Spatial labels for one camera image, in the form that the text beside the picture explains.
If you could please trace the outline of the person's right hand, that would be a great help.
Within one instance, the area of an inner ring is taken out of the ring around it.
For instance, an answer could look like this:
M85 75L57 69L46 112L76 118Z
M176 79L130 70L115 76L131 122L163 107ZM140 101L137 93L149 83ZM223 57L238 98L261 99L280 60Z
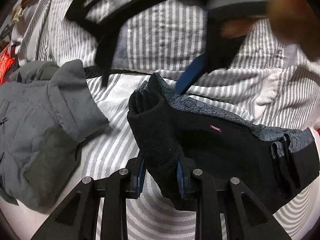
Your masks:
M319 60L319 18L306 0L269 0L267 18L283 44L297 44L310 61Z

